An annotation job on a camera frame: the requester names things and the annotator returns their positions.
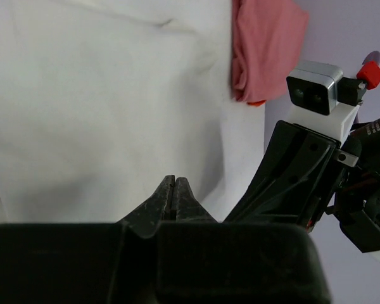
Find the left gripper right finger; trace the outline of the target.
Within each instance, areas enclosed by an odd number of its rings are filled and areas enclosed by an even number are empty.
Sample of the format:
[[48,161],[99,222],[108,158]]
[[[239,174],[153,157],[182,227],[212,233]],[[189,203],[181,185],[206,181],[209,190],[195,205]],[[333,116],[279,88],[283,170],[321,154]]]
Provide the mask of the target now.
[[216,222],[194,197],[189,181],[179,177],[172,196],[172,220],[177,222]]

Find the white t shirt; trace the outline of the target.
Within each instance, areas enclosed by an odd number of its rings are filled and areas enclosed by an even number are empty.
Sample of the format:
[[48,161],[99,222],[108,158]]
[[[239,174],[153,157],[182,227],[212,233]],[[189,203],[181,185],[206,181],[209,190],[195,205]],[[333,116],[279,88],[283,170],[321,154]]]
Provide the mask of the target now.
[[230,58],[229,1],[0,1],[6,220],[118,220],[172,174],[223,219],[264,142]]

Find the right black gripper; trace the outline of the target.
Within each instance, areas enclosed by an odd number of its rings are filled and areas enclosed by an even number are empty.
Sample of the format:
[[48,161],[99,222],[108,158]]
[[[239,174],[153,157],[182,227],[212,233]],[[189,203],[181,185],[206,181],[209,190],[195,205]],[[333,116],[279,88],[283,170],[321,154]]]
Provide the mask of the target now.
[[[380,251],[380,118],[353,125],[346,143],[360,148],[355,167],[326,213],[363,253]],[[280,120],[245,194],[226,222],[308,228],[322,201],[316,194],[339,141]]]

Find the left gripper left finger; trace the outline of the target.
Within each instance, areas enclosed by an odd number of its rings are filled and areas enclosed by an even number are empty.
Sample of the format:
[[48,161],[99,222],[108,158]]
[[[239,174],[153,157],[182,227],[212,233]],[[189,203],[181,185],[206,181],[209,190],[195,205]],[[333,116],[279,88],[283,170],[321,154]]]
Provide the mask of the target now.
[[151,238],[155,234],[159,223],[165,217],[170,218],[174,187],[175,176],[165,176],[153,194],[118,223],[140,238]]

